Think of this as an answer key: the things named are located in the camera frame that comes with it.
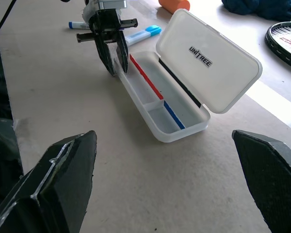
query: black stripe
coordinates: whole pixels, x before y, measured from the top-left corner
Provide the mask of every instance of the black stripe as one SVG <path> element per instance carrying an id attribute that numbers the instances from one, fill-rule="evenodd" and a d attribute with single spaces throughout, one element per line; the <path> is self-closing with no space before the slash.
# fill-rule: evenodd
<path id="1" fill-rule="evenodd" d="M 159 63 L 164 69 L 176 80 L 176 82 L 182 87 L 186 94 L 193 100 L 193 102 L 200 108 L 201 103 L 195 98 L 195 96 L 186 88 L 186 86 L 176 77 L 176 75 L 165 65 L 165 63 L 159 58 Z"/>

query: box lid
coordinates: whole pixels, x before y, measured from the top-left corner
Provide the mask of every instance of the box lid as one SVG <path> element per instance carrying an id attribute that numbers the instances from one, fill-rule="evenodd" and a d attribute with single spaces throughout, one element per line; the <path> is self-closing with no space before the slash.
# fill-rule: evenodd
<path id="1" fill-rule="evenodd" d="M 262 74 L 256 58 L 184 9 L 173 14 L 156 50 L 214 113 L 227 112 Z"/>

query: gray table surface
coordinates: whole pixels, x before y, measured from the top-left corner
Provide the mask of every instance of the gray table surface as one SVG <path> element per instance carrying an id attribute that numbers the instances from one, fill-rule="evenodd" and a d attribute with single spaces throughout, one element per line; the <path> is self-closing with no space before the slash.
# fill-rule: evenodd
<path id="1" fill-rule="evenodd" d="M 9 2 L 0 0 L 0 19 Z M 291 147 L 291 129 L 244 95 L 226 114 L 211 114 L 205 131 L 170 144 L 157 141 L 95 44 L 78 44 L 80 31 L 67 28 L 82 20 L 83 7 L 81 0 L 18 0 L 0 31 L 25 172 L 50 144 L 95 130 L 94 187 L 82 233 L 269 233 L 231 134 L 252 131 Z M 291 68 L 279 66 L 263 43 L 273 22 L 228 13 L 219 0 L 194 1 L 191 12 L 260 59 L 260 80 L 291 101 Z M 165 28 L 170 14 L 156 0 L 131 0 L 122 18 L 131 17 L 140 26 L 126 34 L 152 24 Z M 155 50 L 157 40 L 130 51 Z"/>

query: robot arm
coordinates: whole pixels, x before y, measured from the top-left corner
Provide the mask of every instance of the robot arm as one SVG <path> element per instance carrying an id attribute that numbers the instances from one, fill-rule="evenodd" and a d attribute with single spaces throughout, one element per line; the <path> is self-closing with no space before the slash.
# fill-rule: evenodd
<path id="1" fill-rule="evenodd" d="M 126 0 L 85 0 L 83 19 L 91 33 L 77 34 L 78 42 L 95 40 L 98 54 L 106 69 L 115 75 L 108 43 L 117 43 L 117 56 L 124 72 L 128 69 L 128 48 L 124 38 L 125 28 L 137 27 L 137 19 L 121 20 L 120 9 L 126 8 Z"/>

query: unitree logo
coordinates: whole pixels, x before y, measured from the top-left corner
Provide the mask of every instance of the unitree logo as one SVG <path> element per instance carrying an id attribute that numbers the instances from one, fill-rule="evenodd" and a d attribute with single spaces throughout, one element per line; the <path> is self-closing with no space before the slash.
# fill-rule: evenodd
<path id="1" fill-rule="evenodd" d="M 199 61 L 201 61 L 205 66 L 207 66 L 208 68 L 210 66 L 212 66 L 212 61 L 207 58 L 205 55 L 203 55 L 200 50 L 194 48 L 193 46 L 191 46 L 189 48 L 189 51 L 195 56 L 195 58 Z"/>

